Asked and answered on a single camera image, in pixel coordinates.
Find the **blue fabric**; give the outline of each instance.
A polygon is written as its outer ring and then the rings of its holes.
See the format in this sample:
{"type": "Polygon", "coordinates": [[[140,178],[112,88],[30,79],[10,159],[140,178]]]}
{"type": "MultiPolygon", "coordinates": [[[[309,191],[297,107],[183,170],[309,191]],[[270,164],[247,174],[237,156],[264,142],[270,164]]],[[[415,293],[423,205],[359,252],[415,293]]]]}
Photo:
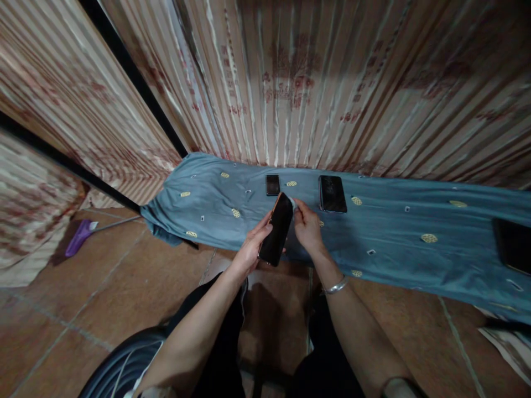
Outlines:
{"type": "MultiPolygon", "coordinates": [[[[151,231],[170,244],[187,238],[238,250],[246,233],[275,203],[275,197],[266,196],[266,174],[278,174],[283,192],[317,212],[326,247],[346,275],[361,271],[362,279],[431,292],[531,323],[531,277],[501,263],[491,224],[498,217],[531,227],[531,192],[275,169],[192,153],[171,173],[162,192],[142,207],[142,216],[151,231]],[[319,175],[342,178],[346,214],[319,210],[319,175]],[[425,234],[437,241],[423,241],[425,234]]],[[[288,259],[310,261],[293,225],[286,248],[288,259]]]]}

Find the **black smartphone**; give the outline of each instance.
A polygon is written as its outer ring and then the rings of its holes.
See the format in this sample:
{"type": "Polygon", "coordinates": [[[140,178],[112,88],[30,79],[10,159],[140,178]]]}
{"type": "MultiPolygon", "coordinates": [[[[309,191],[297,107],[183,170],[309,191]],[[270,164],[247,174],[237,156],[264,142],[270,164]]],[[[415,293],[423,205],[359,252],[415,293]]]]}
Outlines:
{"type": "Polygon", "coordinates": [[[319,176],[319,206],[332,213],[346,213],[347,202],[341,177],[319,176]]]}
{"type": "Polygon", "coordinates": [[[262,247],[258,252],[258,258],[266,263],[277,266],[282,255],[282,249],[288,237],[289,225],[293,218],[293,205],[287,195],[281,192],[273,207],[269,224],[273,225],[273,230],[262,242],[262,247]]]}
{"type": "Polygon", "coordinates": [[[268,174],[265,177],[265,194],[267,196],[276,196],[280,193],[280,179],[278,174],[268,174]]]}
{"type": "Polygon", "coordinates": [[[531,276],[531,228],[500,218],[492,225],[502,263],[531,276]]]}

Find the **silver bracelet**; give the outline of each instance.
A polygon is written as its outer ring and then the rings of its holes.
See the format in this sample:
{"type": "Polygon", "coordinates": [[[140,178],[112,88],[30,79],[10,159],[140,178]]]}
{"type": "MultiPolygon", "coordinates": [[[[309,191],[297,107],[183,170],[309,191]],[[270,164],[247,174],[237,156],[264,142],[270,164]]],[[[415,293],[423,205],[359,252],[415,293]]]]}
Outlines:
{"type": "Polygon", "coordinates": [[[325,294],[331,295],[334,293],[339,292],[341,289],[343,289],[347,285],[348,279],[346,276],[343,276],[343,279],[340,280],[340,282],[337,285],[332,286],[329,289],[323,288],[323,292],[325,294]]]}

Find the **person's left hand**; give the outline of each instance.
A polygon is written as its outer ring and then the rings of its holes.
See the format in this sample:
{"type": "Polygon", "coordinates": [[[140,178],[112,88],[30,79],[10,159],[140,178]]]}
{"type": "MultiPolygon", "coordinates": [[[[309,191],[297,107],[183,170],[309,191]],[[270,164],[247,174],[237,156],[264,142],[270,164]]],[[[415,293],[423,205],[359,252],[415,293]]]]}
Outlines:
{"type": "Polygon", "coordinates": [[[271,212],[268,212],[264,218],[251,229],[242,244],[242,247],[234,257],[229,268],[236,271],[239,276],[246,278],[258,264],[258,251],[267,235],[273,230],[273,226],[268,224],[271,212]]]}

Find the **mop handle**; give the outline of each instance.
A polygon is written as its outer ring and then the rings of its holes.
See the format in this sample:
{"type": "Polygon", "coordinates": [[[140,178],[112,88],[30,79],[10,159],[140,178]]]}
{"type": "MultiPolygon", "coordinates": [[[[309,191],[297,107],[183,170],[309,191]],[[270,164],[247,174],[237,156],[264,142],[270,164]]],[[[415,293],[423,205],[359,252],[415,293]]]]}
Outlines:
{"type": "Polygon", "coordinates": [[[99,232],[99,231],[102,231],[104,229],[111,228],[111,227],[114,227],[114,226],[129,222],[129,221],[133,221],[134,219],[141,218],[141,217],[142,216],[135,216],[135,217],[131,217],[131,218],[128,218],[128,219],[125,219],[125,220],[121,220],[121,221],[118,221],[118,222],[116,222],[114,224],[109,224],[107,226],[104,226],[104,227],[101,227],[101,228],[97,228],[94,231],[92,231],[92,233],[99,232]]]}

